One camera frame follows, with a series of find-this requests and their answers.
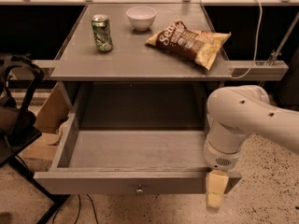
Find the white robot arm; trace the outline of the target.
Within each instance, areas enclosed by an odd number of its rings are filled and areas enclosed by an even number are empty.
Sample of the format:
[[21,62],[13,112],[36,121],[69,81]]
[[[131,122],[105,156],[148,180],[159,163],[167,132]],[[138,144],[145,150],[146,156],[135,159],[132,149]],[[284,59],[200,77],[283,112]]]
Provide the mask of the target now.
[[252,133],[299,154],[299,113],[271,105],[267,92],[255,85],[219,88],[209,95],[206,108],[212,118],[203,151],[212,168],[206,175],[206,209],[216,213],[228,186],[228,171]]

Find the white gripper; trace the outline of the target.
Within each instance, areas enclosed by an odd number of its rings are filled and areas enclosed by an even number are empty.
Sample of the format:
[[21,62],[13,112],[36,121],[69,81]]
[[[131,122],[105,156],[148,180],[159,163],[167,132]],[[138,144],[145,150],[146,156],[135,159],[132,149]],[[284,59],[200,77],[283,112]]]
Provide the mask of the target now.
[[203,154],[210,167],[217,169],[206,175],[206,209],[219,210],[229,182],[229,176],[223,171],[230,171],[236,166],[240,153],[222,153],[206,140]]

